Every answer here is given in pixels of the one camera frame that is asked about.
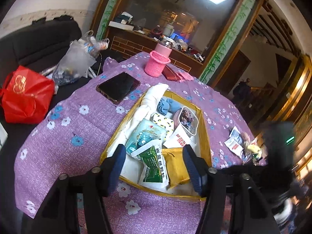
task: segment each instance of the black sofa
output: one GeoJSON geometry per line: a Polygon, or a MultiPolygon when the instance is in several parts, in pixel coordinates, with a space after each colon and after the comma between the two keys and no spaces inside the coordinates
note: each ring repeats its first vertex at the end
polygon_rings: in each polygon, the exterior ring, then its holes
{"type": "MultiPolygon", "coordinates": [[[[3,37],[0,39],[0,85],[18,65],[40,72],[57,64],[70,42],[81,35],[78,24],[71,17],[62,16],[47,22],[39,20],[3,37]]],[[[49,109],[88,81],[81,78],[73,84],[61,86],[57,95],[53,96],[49,109]]],[[[32,219],[16,208],[13,168],[19,148],[36,125],[6,123],[1,107],[0,122],[8,133],[0,151],[0,233],[25,233],[32,219]]]]}

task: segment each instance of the floral tablecloth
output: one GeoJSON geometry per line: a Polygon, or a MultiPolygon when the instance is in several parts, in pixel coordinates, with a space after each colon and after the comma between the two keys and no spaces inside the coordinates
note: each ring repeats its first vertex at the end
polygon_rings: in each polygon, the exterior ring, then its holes
{"type": "MultiPolygon", "coordinates": [[[[15,198],[20,210],[34,217],[61,173],[81,175],[98,165],[102,151],[122,119],[142,93],[158,83],[168,84],[171,91],[203,110],[211,147],[207,150],[211,152],[214,167],[242,163],[224,141],[234,125],[241,132],[247,132],[251,139],[253,136],[232,102],[196,78],[178,83],[167,81],[163,75],[148,76],[144,72],[148,59],[149,54],[144,52],[119,64],[106,59],[101,75],[58,103],[32,131],[14,165],[15,198]],[[138,79],[141,85],[115,106],[96,91],[96,86],[123,71],[138,79]]],[[[203,202],[191,204],[152,195],[124,183],[119,183],[116,191],[103,201],[113,233],[122,234],[195,233],[204,206],[203,202]]],[[[80,224],[85,230],[82,212],[81,208],[80,224]]],[[[224,230],[227,218],[225,215],[224,230]]]]}

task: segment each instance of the doorway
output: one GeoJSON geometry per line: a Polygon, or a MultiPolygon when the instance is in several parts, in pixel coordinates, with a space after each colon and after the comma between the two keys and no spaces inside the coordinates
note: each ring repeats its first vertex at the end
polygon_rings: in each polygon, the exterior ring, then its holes
{"type": "Polygon", "coordinates": [[[223,96],[227,96],[241,78],[250,62],[246,55],[238,51],[230,66],[217,83],[215,90],[219,91],[223,96]]]}

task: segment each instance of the yellow packet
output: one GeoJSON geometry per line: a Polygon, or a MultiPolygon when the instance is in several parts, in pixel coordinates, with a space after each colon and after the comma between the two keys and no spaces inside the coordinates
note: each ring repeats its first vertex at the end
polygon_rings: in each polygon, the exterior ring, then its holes
{"type": "Polygon", "coordinates": [[[183,161],[183,148],[162,149],[165,158],[170,188],[179,184],[186,184],[190,180],[188,170],[183,161]]]}

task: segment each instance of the black phone screen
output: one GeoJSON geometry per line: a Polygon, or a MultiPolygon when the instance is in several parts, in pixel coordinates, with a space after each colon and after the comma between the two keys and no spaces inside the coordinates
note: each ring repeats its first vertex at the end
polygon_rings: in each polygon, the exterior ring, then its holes
{"type": "Polygon", "coordinates": [[[121,102],[130,92],[140,85],[140,82],[126,72],[108,79],[98,85],[100,92],[115,102],[121,102]]]}

